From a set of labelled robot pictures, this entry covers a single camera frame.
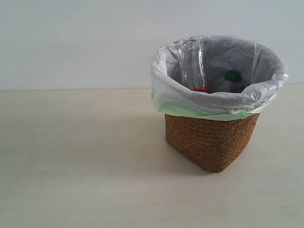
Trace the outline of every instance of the plastic bag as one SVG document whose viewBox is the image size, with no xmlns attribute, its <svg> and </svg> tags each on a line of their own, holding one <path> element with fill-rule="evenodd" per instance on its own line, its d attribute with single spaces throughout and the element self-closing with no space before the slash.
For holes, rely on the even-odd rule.
<svg viewBox="0 0 304 228">
<path fill-rule="evenodd" d="M 181 72 L 178 53 L 187 51 L 193 42 L 200 45 L 201 73 L 210 88 L 232 69 L 238 71 L 249 86 L 241 93 L 192 91 L 193 85 L 185 82 L 191 78 L 187 79 Z M 216 115 L 237 114 L 223 118 L 230 120 L 260 112 L 275 99 L 288 75 L 286 65 L 265 45 L 237 36 L 211 35 L 181 39 L 161 47 L 152 59 L 151 77 L 152 101 L 158 111 L 208 119 L 218 119 L 213 117 Z"/>
</svg>

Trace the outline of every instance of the light wooden surface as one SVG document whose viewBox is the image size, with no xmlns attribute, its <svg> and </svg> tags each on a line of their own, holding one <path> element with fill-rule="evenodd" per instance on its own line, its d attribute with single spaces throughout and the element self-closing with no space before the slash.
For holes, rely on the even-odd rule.
<svg viewBox="0 0 304 228">
<path fill-rule="evenodd" d="M 302 228 L 303 91 L 219 174 L 166 144 L 149 89 L 0 93 L 0 227 Z"/>
</svg>

